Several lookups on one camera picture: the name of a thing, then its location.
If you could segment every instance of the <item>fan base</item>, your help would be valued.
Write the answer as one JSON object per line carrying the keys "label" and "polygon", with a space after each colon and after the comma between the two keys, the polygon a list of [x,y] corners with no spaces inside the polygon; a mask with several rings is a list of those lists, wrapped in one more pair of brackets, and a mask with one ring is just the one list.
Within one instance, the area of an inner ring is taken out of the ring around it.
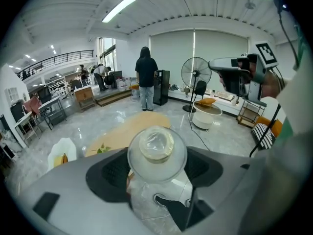
{"label": "fan base", "polygon": [[191,109],[192,109],[192,113],[196,112],[195,107],[192,108],[192,106],[190,106],[190,105],[184,105],[184,106],[182,107],[182,109],[183,109],[184,111],[186,111],[186,112],[191,112]]}

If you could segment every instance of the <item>striped pillow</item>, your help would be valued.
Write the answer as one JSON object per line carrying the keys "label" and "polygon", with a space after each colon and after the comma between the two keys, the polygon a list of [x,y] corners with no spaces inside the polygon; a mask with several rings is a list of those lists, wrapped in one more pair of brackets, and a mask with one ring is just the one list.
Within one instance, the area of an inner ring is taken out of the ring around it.
{"label": "striped pillow", "polygon": [[[256,126],[253,127],[252,132],[254,133],[258,141],[261,139],[261,136],[265,132],[266,128],[267,126],[262,123],[258,123]],[[271,146],[274,144],[275,140],[276,140],[276,137],[272,133],[271,129],[269,129],[264,139],[260,143],[260,148],[270,149]]]}

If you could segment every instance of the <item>light wood tabletop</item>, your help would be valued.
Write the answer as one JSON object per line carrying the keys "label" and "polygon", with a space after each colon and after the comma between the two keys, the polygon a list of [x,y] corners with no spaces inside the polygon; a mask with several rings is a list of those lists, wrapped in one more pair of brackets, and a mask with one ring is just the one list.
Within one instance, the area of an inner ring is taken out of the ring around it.
{"label": "light wood tabletop", "polygon": [[126,120],[123,124],[96,139],[87,149],[86,157],[97,154],[102,146],[110,147],[109,150],[128,147],[133,138],[142,130],[158,125],[170,128],[170,120],[161,113],[141,112]]}

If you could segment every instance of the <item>ceiling light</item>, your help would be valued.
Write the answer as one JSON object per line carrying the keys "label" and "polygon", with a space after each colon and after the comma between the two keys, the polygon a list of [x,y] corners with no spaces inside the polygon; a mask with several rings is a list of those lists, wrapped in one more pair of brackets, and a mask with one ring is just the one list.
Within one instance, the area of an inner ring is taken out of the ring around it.
{"label": "ceiling light", "polygon": [[113,10],[111,10],[106,16],[105,18],[102,20],[103,23],[108,23],[109,21],[111,21],[111,19],[113,17],[115,17],[121,10],[123,10],[124,8],[126,8],[128,5],[130,5],[132,2],[134,2],[136,0],[123,0],[122,2],[120,2]]}

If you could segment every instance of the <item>balcony railing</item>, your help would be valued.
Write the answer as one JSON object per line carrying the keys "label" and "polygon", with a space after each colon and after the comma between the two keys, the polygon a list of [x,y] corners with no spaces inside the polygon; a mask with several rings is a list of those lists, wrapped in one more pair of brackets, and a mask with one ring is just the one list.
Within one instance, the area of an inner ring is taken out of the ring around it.
{"label": "balcony railing", "polygon": [[69,61],[73,61],[73,60],[78,60],[78,59],[82,59],[82,58],[90,58],[90,57],[93,57],[93,50],[92,49],[91,50],[82,50],[82,51],[70,52],[70,53],[50,57],[48,59],[42,60],[38,63],[35,63],[35,64],[23,69],[22,71],[17,73],[17,76],[23,81],[23,80],[29,78],[30,76],[35,75],[35,74],[43,71],[44,69],[48,69],[52,66],[55,66],[55,65],[58,65],[61,63],[65,63],[65,62],[69,62]]}

